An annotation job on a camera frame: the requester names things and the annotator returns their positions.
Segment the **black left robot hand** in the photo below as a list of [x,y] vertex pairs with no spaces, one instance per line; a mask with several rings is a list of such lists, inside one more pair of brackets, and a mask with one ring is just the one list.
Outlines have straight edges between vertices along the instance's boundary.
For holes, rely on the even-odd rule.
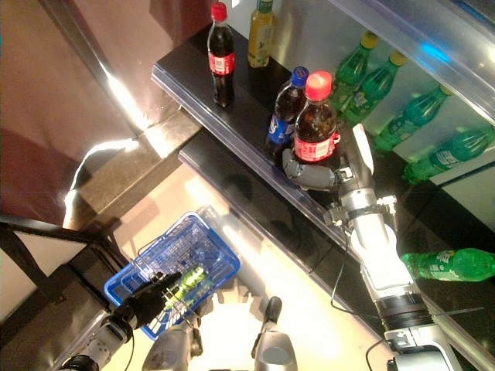
[[143,284],[114,310],[110,320],[126,330],[147,325],[165,307],[163,295],[166,289],[181,277],[182,274],[177,271]]

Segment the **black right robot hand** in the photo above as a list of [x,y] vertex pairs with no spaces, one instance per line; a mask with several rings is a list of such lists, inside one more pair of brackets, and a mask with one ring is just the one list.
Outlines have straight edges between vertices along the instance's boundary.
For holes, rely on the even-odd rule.
[[282,168],[293,183],[304,189],[330,191],[338,188],[344,206],[349,209],[376,205],[374,162],[362,124],[343,129],[340,149],[340,164],[335,169],[302,164],[290,149],[282,152]]

